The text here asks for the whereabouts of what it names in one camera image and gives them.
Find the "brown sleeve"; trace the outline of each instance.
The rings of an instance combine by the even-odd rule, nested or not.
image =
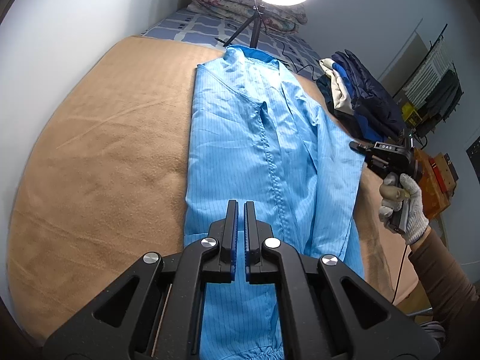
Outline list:
[[[433,230],[409,259],[433,307],[434,319],[448,336],[452,321],[470,312],[477,302],[475,287]]]

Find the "metal screw cap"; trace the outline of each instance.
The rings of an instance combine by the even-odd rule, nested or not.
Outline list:
[[[147,264],[154,264],[158,261],[160,256],[156,254],[154,251],[150,251],[143,255],[143,262]]]
[[[205,248],[211,248],[217,244],[217,240],[215,238],[207,237],[201,241],[201,244]]]
[[[270,249],[275,249],[280,246],[280,240],[277,238],[267,238],[264,242],[265,246]]]
[[[336,266],[338,262],[338,258],[336,256],[333,256],[333,254],[326,254],[325,256],[322,257],[322,262],[326,266]]]

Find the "striped fabric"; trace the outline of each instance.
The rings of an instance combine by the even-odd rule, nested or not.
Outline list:
[[[352,212],[364,158],[349,141],[270,55],[236,45],[199,65],[185,244],[224,218],[229,199],[253,200],[277,238],[303,254],[335,254],[363,276]],[[245,281],[244,255],[239,230],[235,282],[207,285],[203,359],[283,358],[274,286]]]

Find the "navy jacket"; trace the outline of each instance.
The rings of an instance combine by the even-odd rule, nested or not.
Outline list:
[[[332,80],[330,79],[330,77],[327,77],[324,74],[316,80],[316,83],[318,89],[320,89],[320,92],[323,95],[323,98],[325,98],[325,105],[327,106],[328,112],[330,112],[333,116],[337,118],[337,120],[342,124],[343,127],[345,127],[345,129],[353,138],[368,140],[372,140],[372,137],[376,138],[375,134],[369,134],[368,131],[367,133],[365,133],[361,129],[361,126],[358,123],[356,116],[346,114],[345,112],[339,111],[334,108],[332,98]]]
[[[382,136],[398,139],[406,128],[400,107],[385,88],[349,50],[336,52],[332,59],[345,69],[353,86],[352,108],[366,117],[369,126]]]

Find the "bed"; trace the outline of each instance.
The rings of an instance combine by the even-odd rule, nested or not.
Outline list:
[[[223,44],[215,38],[227,40],[240,25],[236,21],[181,9],[142,35],[224,50]],[[251,29],[251,26],[246,28],[232,44],[248,47]],[[271,30],[266,31],[263,28],[257,48],[282,61],[288,70],[303,77],[315,80],[323,74],[318,64],[320,57],[307,42],[297,35],[283,35]]]
[[[18,321],[39,342],[139,256],[182,249],[195,68],[223,52],[185,39],[205,19],[191,16],[183,30],[170,29],[173,40],[154,39],[170,25],[162,21],[117,43],[58,107],[32,150],[11,217],[8,275]],[[298,45],[299,53],[307,50]],[[299,59],[311,62],[305,55]],[[298,81],[325,107],[307,77]],[[404,243],[377,218],[380,183],[364,167],[354,219],[366,281],[392,299]],[[417,282],[406,261],[395,303]]]

